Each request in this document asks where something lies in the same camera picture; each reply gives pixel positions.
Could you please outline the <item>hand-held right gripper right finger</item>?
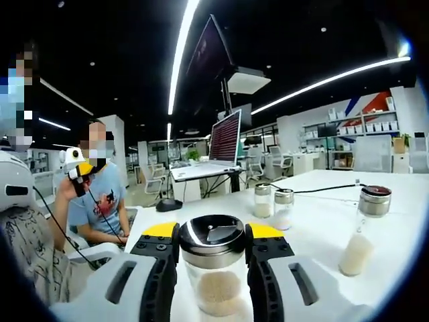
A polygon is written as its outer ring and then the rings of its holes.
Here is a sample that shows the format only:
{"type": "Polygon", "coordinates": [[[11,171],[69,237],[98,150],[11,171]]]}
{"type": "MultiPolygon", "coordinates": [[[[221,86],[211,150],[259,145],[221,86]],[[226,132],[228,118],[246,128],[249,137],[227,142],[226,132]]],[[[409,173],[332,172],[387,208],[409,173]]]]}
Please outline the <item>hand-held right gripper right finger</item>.
{"type": "Polygon", "coordinates": [[[245,226],[247,284],[254,321],[368,321],[372,308],[354,305],[337,279],[306,256],[298,256],[281,232],[245,226]]]}

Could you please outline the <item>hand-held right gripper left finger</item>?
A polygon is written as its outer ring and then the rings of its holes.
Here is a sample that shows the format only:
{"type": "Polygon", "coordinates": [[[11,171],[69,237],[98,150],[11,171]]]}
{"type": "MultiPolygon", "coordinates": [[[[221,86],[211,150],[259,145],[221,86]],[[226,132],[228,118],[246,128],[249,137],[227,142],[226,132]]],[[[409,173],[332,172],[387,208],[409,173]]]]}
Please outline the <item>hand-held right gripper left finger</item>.
{"type": "Polygon", "coordinates": [[[175,222],[150,227],[129,253],[92,273],[78,297],[52,305],[51,312],[59,321],[169,321],[179,230],[175,222]]]}

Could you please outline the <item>person's left hand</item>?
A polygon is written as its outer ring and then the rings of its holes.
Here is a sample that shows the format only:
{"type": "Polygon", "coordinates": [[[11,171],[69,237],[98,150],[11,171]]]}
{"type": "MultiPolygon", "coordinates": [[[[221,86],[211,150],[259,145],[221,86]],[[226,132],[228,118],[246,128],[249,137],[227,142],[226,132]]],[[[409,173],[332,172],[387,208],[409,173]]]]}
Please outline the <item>person's left hand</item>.
{"type": "Polygon", "coordinates": [[[77,198],[77,192],[73,185],[73,181],[68,177],[64,177],[58,185],[56,191],[56,204],[64,204],[70,202],[72,199],[77,198]]]}

